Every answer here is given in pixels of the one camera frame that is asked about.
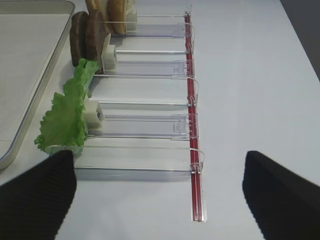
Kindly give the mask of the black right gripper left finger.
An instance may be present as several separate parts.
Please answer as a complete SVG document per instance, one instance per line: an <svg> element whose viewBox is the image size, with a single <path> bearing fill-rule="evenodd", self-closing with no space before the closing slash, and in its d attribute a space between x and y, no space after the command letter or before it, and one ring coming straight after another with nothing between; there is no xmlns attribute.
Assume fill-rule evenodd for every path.
<svg viewBox="0 0 320 240"><path fill-rule="evenodd" d="M2 240L53 240L77 189L74 157L62 150L0 187Z"/></svg>

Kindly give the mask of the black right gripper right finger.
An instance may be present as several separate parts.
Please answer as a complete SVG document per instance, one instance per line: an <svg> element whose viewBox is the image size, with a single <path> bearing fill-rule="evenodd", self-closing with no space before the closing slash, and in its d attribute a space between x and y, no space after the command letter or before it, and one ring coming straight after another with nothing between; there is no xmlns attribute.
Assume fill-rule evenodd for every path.
<svg viewBox="0 0 320 240"><path fill-rule="evenodd" d="M245 157L242 191L266 240L318 240L320 187L259 151Z"/></svg>

